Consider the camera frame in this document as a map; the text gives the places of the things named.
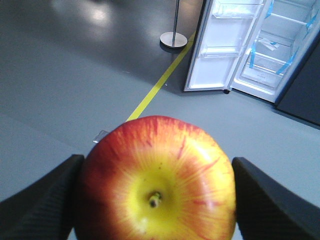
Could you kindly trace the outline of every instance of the yellow apple skin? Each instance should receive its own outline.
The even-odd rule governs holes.
[[[79,240],[230,240],[235,212],[228,157],[202,129],[167,116],[128,121],[103,138],[74,194]]]

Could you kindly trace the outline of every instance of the floor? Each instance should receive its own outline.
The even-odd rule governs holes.
[[[196,30],[201,1],[180,1],[177,31]],[[125,122],[181,50],[160,44],[176,1],[0,1],[0,201],[101,131]],[[183,92],[190,52],[141,116],[195,124],[230,159],[246,157],[320,206],[319,128],[233,90]],[[70,240],[75,239],[72,233]],[[241,240],[237,229],[233,240]]]

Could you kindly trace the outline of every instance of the apple stem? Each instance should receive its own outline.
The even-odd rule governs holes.
[[[154,192],[151,195],[151,197],[149,198],[150,207],[152,207],[152,208],[159,207],[159,204],[161,203],[161,199],[162,199],[162,196],[161,196],[160,192],[158,192],[158,191]]]

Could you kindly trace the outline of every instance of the pole base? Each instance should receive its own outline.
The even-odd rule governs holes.
[[[173,42],[174,33],[172,31],[165,32],[160,36],[160,41],[167,47],[172,49],[183,48],[188,40],[185,36],[180,33],[175,33],[175,40]]]

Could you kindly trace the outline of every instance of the refrigerator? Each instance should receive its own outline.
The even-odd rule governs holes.
[[[319,9],[320,0],[205,0],[184,90],[275,103],[317,38]]]

